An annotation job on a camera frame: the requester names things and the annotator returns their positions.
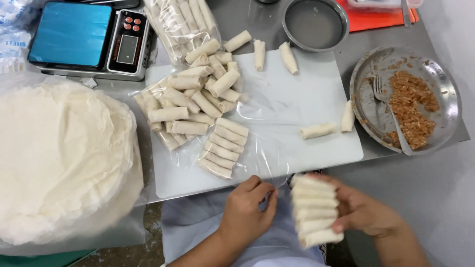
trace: fork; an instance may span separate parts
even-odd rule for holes
[[[374,92],[374,97],[381,102],[385,103],[389,111],[391,111],[392,118],[394,119],[394,124],[396,125],[396,131],[398,132],[398,138],[399,138],[399,143],[401,144],[401,150],[404,154],[411,156],[412,149],[408,144],[408,141],[404,137],[404,134],[402,133],[401,127],[399,126],[399,122],[396,119],[396,115],[394,115],[394,112],[392,111],[391,106],[389,105],[389,95],[386,94],[383,90],[383,83],[381,76],[376,75],[373,79],[373,92]]]

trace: metal bowl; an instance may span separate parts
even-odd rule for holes
[[[343,30],[342,30],[342,35],[340,36],[340,39],[338,40],[338,42],[333,45],[332,47],[329,47],[329,48],[322,48],[322,49],[318,49],[318,48],[311,48],[311,47],[308,47],[304,44],[302,44],[301,42],[299,42],[297,39],[295,39],[294,36],[292,36],[292,34],[290,33],[289,29],[287,28],[287,22],[285,21],[286,20],[286,17],[287,17],[287,13],[289,11],[289,9],[291,7],[293,7],[294,5],[298,4],[299,2],[308,2],[308,1],[315,1],[315,2],[323,2],[323,3],[326,3],[327,5],[329,5],[330,7],[332,7],[337,13],[338,15],[340,16],[340,19],[341,19],[341,23],[342,23],[342,26],[343,26]],[[336,2],[335,0],[292,0],[290,2],[288,2],[286,4],[286,6],[284,7],[284,12],[282,14],[282,25],[284,26],[284,31],[285,33],[287,34],[290,42],[297,48],[301,49],[301,50],[304,50],[304,51],[308,51],[308,52],[328,52],[328,51],[333,51],[335,50],[339,44],[341,44],[349,35],[350,33],[350,19],[348,18],[348,14],[346,13],[346,11],[343,9],[343,7],[338,3]],[[306,30],[306,29],[309,29],[310,27],[318,27],[319,25],[303,25],[302,26],[302,30]]]
[[[424,79],[439,102],[440,110],[434,113],[420,108],[421,113],[437,125],[427,139],[427,145],[416,149],[414,155],[431,153],[447,142],[457,130],[462,119],[462,102],[457,85],[447,69],[428,57],[405,48],[376,48],[367,53],[356,65],[350,81],[350,96],[356,118],[372,138],[402,153],[401,149],[389,145],[392,140],[386,134],[396,130],[394,120],[386,106],[375,101],[368,79],[375,74],[380,75],[384,88],[392,94],[389,78],[397,70],[406,70]]]

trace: metal plate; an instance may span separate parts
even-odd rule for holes
[[[405,48],[376,48],[367,53],[356,65],[350,81],[350,96],[356,118],[381,145],[402,153],[401,149],[388,145],[392,140],[386,134],[396,130],[394,120],[386,105],[375,101],[371,80],[368,79],[375,74],[380,75],[384,89],[392,94],[389,78],[398,70],[406,70],[424,79],[439,102],[440,110],[434,113],[420,106],[421,113],[437,125],[427,139],[428,144],[415,150],[414,154],[433,152],[455,133],[462,119],[462,102],[449,72],[428,57],[416,55]]]

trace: plastic container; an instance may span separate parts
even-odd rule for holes
[[[416,9],[424,0],[407,0],[410,9]],[[348,0],[352,8],[370,9],[375,12],[387,12],[388,10],[401,9],[401,0]]]

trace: person's left hand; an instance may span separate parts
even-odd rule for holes
[[[259,210],[259,203],[269,195],[265,210]],[[228,243],[246,248],[262,236],[272,225],[276,214],[277,190],[256,175],[241,183],[226,198],[223,219],[217,233]]]

